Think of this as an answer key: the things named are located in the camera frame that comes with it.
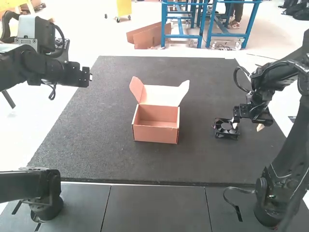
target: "white floor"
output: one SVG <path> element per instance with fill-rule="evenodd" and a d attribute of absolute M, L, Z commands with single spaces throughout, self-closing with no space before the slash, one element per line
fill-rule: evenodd
<path fill-rule="evenodd" d="M 281 15 L 282 9 L 277 6 L 282 5 L 283 0 L 273 0 L 260 4 L 246 50 L 208 50 L 204 42 L 203 49 L 176 45 L 165 50 L 134 50 L 133 45 L 126 41 L 126 32 L 161 21 L 159 2 L 132 3 L 132 20 L 124 18 L 121 23 L 112 19 L 112 0 L 45 2 L 47 8 L 38 15 L 55 17 L 56 24 L 71 39 L 70 60 L 80 62 L 83 66 L 92 66 L 99 55 L 181 57 L 186 53 L 187 57 L 236 58 L 240 65 L 252 72 L 256 69 L 255 64 L 273 61 L 270 58 L 280 59 L 299 48 L 303 32 L 309 29 L 309 22 Z M 245 4 L 242 28 L 239 29 L 241 32 L 245 30 L 251 8 L 251 4 Z M 224 4 L 219 4 L 217 9 L 223 12 Z M 104 19 L 105 13 L 109 15 L 108 19 Z M 58 86 L 56 99 L 50 101 L 47 98 L 50 88 L 20 84 L 8 90 L 16 103 L 13 110 L 0 96 L 0 171 L 16 170 L 27 165 L 75 91 L 73 87 Z M 288 116 L 296 115 L 299 98 L 296 84 L 293 84 L 283 92 L 276 93 L 270 104 L 270 110 L 286 136 L 293 125 Z M 309 205 L 309 197 L 305 197 L 305 201 Z"/>

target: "open cardboard box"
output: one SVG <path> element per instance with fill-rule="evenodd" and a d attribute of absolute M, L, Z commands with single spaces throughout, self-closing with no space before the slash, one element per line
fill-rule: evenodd
<path fill-rule="evenodd" d="M 161 22 L 148 25 L 126 33 L 129 43 L 134 44 L 135 49 L 148 49 L 161 44 Z M 165 34 L 171 34 L 171 23 L 165 25 Z"/>
<path fill-rule="evenodd" d="M 134 140 L 176 144 L 179 104 L 189 90 L 189 80 L 179 87 L 151 86 L 134 76 L 130 90 L 138 102 L 132 121 Z"/>

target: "black rubber mat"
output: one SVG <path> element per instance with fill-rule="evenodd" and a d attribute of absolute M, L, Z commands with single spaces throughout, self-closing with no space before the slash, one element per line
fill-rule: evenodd
<path fill-rule="evenodd" d="M 238 141 L 214 138 L 214 119 L 231 118 L 246 102 L 233 82 L 237 65 L 224 58 L 99 57 L 90 87 L 76 91 L 29 165 L 57 168 L 66 180 L 254 184 L 285 137 L 276 123 L 257 133 L 243 119 Z M 132 76 L 149 85 L 190 80 L 178 145 L 133 141 Z M 239 82 L 250 86 L 244 75 Z"/>

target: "pink cardboard box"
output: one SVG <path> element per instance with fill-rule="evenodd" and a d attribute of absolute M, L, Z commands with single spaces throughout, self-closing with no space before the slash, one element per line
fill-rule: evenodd
<path fill-rule="evenodd" d="M 189 80 L 179 87 L 151 86 L 133 76 L 130 90 L 138 102 L 132 121 L 134 140 L 177 144 L 179 104 L 189 90 Z"/>

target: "computer fan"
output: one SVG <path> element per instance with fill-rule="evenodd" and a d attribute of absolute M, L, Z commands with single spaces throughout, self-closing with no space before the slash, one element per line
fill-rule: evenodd
<path fill-rule="evenodd" d="M 231 119 L 216 118 L 214 123 L 214 131 L 216 138 L 238 139 L 240 134 L 238 126 L 233 128 Z"/>

